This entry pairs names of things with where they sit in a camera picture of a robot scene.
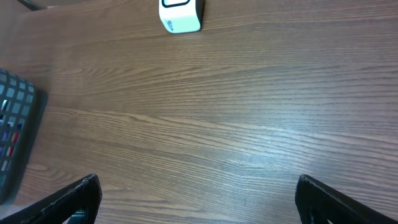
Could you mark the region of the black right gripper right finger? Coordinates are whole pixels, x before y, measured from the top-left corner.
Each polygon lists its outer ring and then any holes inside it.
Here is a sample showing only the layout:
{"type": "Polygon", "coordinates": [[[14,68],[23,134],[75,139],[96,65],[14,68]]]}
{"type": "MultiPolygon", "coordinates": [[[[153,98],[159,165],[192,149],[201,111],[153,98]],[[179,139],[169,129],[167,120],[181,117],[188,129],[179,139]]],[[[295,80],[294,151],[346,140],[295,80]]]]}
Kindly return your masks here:
{"type": "Polygon", "coordinates": [[[298,178],[295,204],[303,224],[397,224],[306,174],[298,178]]]}

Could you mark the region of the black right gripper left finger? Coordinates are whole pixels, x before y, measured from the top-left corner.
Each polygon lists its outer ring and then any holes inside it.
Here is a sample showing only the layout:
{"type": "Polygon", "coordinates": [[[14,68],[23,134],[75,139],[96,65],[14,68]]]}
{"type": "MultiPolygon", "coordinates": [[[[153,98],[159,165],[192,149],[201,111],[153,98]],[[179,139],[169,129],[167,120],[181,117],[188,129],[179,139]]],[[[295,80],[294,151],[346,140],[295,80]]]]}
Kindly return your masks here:
{"type": "Polygon", "coordinates": [[[1,224],[94,224],[102,199],[97,174],[89,174],[1,220],[1,224]]]}

